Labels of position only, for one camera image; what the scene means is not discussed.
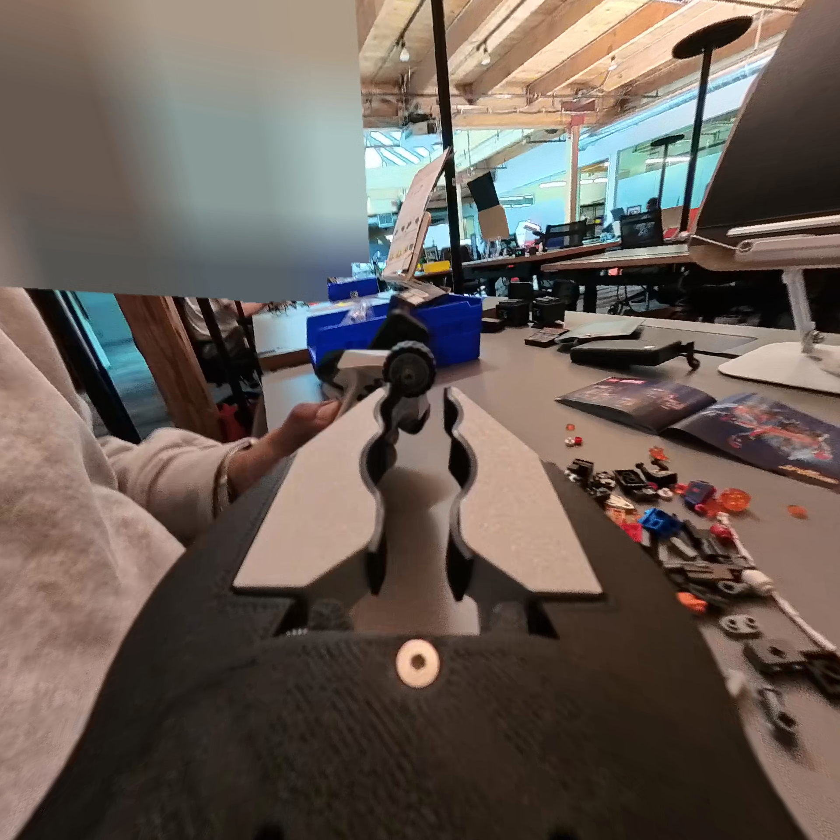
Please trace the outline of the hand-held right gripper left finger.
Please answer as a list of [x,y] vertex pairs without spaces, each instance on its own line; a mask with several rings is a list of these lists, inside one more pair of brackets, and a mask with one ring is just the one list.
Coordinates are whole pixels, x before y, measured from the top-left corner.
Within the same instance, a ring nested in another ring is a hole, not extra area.
[[379,594],[386,558],[377,470],[389,396],[384,385],[298,450],[234,577],[236,592]]

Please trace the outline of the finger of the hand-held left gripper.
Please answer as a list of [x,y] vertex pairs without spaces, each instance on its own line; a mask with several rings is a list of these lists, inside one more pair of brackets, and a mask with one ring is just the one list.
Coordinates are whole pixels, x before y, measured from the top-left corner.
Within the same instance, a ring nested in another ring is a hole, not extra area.
[[390,350],[331,350],[318,363],[318,378],[321,382],[337,382],[341,373],[358,370],[373,370],[373,377],[381,378],[390,354]]
[[327,398],[339,404],[334,420],[346,414],[370,392],[370,375],[335,375],[327,381]]

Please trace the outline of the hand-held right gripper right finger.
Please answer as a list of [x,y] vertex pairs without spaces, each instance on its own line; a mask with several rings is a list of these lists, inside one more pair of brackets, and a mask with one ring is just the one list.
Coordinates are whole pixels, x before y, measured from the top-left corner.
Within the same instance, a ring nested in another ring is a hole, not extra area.
[[455,386],[444,389],[446,575],[476,603],[600,599],[598,581],[555,484],[564,475]]

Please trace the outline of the small lego wheel assembly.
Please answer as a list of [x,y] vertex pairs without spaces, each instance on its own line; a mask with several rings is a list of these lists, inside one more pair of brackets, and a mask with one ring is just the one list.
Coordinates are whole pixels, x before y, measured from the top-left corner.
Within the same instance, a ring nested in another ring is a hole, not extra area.
[[430,413],[427,394],[436,378],[432,351],[421,342],[398,343],[385,360],[383,374],[388,393],[381,409],[389,432],[419,434]]

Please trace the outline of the person's left forearm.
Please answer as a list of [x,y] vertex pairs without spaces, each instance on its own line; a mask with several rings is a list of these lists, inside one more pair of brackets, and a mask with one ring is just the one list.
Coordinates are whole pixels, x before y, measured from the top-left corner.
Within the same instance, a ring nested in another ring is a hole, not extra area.
[[181,429],[163,428],[139,444],[113,436],[98,443],[122,494],[187,546],[230,503],[217,489],[225,456],[238,446]]

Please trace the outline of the pile of loose lego pieces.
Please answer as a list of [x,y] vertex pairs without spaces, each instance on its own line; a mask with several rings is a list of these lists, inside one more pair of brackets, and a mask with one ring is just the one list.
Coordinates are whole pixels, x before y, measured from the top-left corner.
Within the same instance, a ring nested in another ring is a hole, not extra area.
[[[799,722],[784,696],[795,678],[809,681],[838,705],[838,645],[784,597],[734,527],[732,515],[747,510],[748,494],[681,481],[657,445],[630,468],[598,469],[593,461],[575,457],[564,474],[656,562],[688,612],[714,622],[720,634],[740,646],[754,677],[731,668],[725,677],[728,692],[736,701],[749,697],[778,742],[790,749],[799,737]],[[754,616],[763,635],[725,635],[718,621],[738,613]]]

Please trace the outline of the open lego instruction booklet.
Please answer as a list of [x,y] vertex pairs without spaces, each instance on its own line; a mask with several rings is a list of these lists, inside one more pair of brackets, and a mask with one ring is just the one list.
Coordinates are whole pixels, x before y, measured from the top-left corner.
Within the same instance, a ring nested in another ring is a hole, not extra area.
[[674,381],[611,376],[556,397],[657,436],[682,436],[752,466],[839,491],[838,426],[756,393],[717,399]]

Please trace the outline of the person's left hand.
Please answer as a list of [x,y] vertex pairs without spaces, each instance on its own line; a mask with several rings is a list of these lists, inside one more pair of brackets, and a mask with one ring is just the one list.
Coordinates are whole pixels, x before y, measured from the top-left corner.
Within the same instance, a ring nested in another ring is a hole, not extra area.
[[217,489],[224,504],[244,494],[281,460],[294,455],[331,425],[338,408],[339,404],[333,400],[300,403],[278,428],[232,449],[225,456],[218,474]]

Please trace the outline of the grey sheet holder stand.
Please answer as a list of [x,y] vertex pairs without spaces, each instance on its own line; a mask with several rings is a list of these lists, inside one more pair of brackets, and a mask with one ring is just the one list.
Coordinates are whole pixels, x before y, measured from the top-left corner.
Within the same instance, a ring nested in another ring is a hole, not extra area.
[[450,294],[446,287],[439,287],[413,275],[385,276],[385,283],[392,291],[389,311],[410,311],[438,305]]

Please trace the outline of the blue plastic storage bin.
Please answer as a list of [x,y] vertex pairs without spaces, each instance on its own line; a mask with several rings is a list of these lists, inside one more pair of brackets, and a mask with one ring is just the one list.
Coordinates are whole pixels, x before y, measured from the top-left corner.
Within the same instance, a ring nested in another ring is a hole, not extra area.
[[[388,297],[373,297],[364,320],[350,322],[351,308],[332,307],[308,317],[306,342],[313,366],[330,352],[366,350],[392,309]],[[412,308],[429,333],[427,346],[440,369],[475,361],[480,356],[482,303],[476,297],[444,295],[440,302]]]

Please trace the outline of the paper instruction sheet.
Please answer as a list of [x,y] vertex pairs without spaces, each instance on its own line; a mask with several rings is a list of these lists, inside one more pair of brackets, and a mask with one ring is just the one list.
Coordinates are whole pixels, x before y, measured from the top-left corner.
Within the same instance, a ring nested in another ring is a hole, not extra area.
[[386,280],[414,277],[431,224],[427,205],[452,156],[452,148],[447,147],[435,161],[415,174],[396,218],[391,247],[382,271]]

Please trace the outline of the red bag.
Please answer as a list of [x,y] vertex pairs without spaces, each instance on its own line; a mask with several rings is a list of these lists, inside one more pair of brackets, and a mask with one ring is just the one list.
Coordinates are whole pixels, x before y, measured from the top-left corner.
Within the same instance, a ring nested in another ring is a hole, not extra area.
[[235,402],[217,403],[220,439],[224,443],[233,443],[253,436],[256,401],[248,400],[247,410]]

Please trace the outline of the black and beige board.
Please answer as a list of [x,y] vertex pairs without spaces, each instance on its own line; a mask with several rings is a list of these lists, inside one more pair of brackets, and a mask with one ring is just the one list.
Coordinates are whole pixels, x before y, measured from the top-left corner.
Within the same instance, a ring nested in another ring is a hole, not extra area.
[[509,237],[506,210],[500,203],[493,177],[493,174],[487,171],[467,183],[478,213],[480,237],[486,242]]

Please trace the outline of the wooden office desk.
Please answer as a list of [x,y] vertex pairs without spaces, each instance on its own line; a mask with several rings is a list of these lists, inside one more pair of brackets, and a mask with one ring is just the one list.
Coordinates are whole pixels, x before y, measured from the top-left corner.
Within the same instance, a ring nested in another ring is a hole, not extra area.
[[530,278],[564,270],[605,270],[688,265],[693,263],[685,243],[645,248],[620,248],[618,243],[554,249],[537,255],[496,257],[463,263],[465,280],[480,278]]

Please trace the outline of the grey flat pad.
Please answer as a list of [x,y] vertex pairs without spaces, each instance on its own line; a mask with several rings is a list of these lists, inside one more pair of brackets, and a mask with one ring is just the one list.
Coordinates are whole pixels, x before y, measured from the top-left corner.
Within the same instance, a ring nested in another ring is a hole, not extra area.
[[632,340],[644,326],[644,318],[620,317],[615,320],[601,320],[574,325],[562,332],[555,342],[558,345],[575,346],[599,340]]

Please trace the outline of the black power adapter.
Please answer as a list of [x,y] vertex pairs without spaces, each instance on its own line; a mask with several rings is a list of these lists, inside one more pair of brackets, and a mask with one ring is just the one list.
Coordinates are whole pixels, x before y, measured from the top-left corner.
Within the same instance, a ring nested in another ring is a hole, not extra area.
[[575,345],[570,362],[605,370],[626,371],[634,367],[657,367],[684,359],[691,371],[700,368],[693,342],[648,343],[644,340],[602,340]]

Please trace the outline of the black vertical pole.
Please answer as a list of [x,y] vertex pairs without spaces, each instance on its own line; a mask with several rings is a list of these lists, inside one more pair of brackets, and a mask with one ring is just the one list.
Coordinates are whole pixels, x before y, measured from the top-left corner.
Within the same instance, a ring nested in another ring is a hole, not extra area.
[[444,191],[447,204],[451,285],[454,293],[463,293],[464,274],[460,253],[460,215],[456,185],[454,129],[449,92],[445,9],[442,1],[430,1],[429,4],[433,19],[439,127],[444,147]]

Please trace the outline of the black disc floor lamp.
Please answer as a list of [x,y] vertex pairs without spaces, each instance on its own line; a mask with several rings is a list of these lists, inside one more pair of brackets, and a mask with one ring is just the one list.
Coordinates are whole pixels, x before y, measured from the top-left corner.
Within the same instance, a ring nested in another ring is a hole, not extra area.
[[717,49],[730,45],[746,34],[751,28],[752,22],[753,18],[751,16],[726,18],[698,29],[693,34],[682,38],[672,48],[671,54],[675,60],[701,58],[695,118],[690,136],[689,160],[679,221],[679,233],[681,235],[688,232],[690,222],[690,210],[700,148],[700,134],[705,117],[712,58]]

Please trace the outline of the monitor with white stand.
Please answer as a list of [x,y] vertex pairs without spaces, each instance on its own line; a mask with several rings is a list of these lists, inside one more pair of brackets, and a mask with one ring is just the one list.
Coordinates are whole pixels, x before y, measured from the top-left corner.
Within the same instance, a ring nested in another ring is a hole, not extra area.
[[700,207],[688,254],[716,272],[778,270],[796,341],[719,367],[732,378],[838,395],[838,347],[824,343],[806,270],[839,265],[838,2],[804,2],[749,90]]

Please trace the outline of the wooden post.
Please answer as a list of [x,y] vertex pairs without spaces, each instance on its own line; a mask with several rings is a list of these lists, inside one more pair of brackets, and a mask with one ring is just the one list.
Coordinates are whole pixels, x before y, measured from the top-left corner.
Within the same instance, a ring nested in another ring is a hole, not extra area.
[[115,294],[176,427],[219,441],[219,412],[171,297]]

